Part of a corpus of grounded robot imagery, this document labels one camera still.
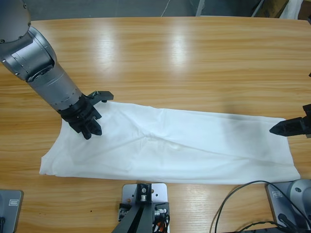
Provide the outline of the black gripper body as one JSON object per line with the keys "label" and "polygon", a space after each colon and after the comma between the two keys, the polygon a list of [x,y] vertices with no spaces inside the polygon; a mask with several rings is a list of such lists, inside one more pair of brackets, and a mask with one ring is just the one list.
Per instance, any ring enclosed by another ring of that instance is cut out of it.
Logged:
{"label": "black gripper body", "polygon": [[100,101],[97,95],[85,96],[83,94],[75,104],[65,110],[60,110],[59,114],[77,133],[82,133],[81,129],[88,128],[90,121],[101,118],[100,113],[94,107]]}
{"label": "black gripper body", "polygon": [[302,130],[303,134],[307,137],[311,137],[311,104],[303,106],[303,110],[306,113],[306,116],[303,117]]}

